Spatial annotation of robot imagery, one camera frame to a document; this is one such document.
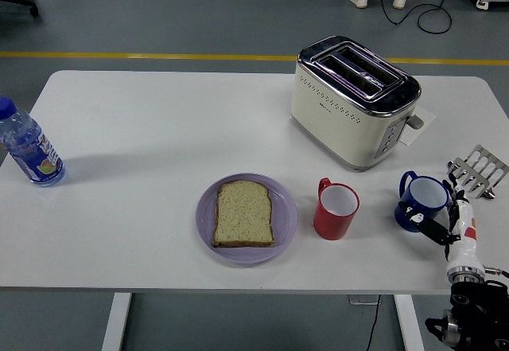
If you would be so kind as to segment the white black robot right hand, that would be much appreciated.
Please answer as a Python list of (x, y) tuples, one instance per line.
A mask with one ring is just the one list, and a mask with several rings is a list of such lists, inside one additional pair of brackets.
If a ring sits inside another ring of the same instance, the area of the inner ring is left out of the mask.
[(476, 254), (472, 205), (456, 175), (450, 172), (448, 178), (438, 181), (406, 172), (400, 181), (400, 200), (394, 218), (402, 228), (420, 232), (445, 248), (450, 282), (481, 282), (485, 270)]

